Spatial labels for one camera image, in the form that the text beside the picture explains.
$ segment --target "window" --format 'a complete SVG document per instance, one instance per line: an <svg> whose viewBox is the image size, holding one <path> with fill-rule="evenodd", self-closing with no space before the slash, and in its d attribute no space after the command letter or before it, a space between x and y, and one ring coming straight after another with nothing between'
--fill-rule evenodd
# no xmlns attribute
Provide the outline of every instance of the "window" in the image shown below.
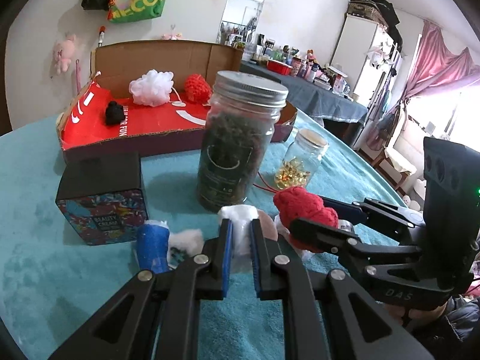
<svg viewBox="0 0 480 360"><path fill-rule="evenodd" d="M444 138L480 152L480 87L412 98L409 116L435 138Z"/></svg>
<svg viewBox="0 0 480 360"><path fill-rule="evenodd" d="M480 87L462 91L450 129L451 141L480 152Z"/></svg>

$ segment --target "metal jar lid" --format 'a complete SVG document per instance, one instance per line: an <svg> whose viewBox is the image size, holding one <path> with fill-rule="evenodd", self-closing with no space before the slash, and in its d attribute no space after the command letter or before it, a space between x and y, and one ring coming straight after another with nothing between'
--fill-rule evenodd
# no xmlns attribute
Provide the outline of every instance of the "metal jar lid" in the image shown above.
<svg viewBox="0 0 480 360"><path fill-rule="evenodd" d="M267 108L283 108L289 90L275 81L238 71L217 73L213 90L231 99Z"/></svg>
<svg viewBox="0 0 480 360"><path fill-rule="evenodd" d="M309 130L308 128L302 128L301 130L298 130L297 135L300 135L300 137L316 149L328 149L328 141L315 131Z"/></svg>

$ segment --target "small glass jar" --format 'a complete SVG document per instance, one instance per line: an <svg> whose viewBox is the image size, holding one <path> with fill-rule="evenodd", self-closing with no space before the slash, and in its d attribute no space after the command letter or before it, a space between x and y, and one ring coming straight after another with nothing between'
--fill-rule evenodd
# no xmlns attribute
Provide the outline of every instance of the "small glass jar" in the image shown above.
<svg viewBox="0 0 480 360"><path fill-rule="evenodd" d="M197 178L207 210L242 204L286 105L288 89L274 81L219 71L210 99Z"/></svg>
<svg viewBox="0 0 480 360"><path fill-rule="evenodd" d="M307 128L299 130L275 173L277 187L306 187L327 150L328 142L320 134Z"/></svg>

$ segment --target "red paper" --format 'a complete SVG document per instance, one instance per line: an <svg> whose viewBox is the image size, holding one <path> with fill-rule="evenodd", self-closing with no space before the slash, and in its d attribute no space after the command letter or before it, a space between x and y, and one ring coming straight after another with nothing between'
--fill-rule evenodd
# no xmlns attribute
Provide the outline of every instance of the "red paper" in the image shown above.
<svg viewBox="0 0 480 360"><path fill-rule="evenodd" d="M65 124L62 149L68 150L118 137L203 128L210 107L188 103L184 101L184 93L179 95L185 104L183 107L172 103L149 107L135 104L131 98L114 99L110 91L93 82L78 100ZM116 126L107 126L105 110L112 100L123 105L126 120ZM178 101L175 93L170 94L170 101Z"/></svg>

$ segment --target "white shower puff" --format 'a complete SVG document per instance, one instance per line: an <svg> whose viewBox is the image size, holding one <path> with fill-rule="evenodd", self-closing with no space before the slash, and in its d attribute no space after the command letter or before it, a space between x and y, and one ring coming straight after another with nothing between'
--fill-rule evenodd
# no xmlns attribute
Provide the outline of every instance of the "white shower puff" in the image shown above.
<svg viewBox="0 0 480 360"><path fill-rule="evenodd" d="M173 87L173 73L151 70L141 78L132 81L129 92L133 95L135 104L156 107L168 103Z"/></svg>

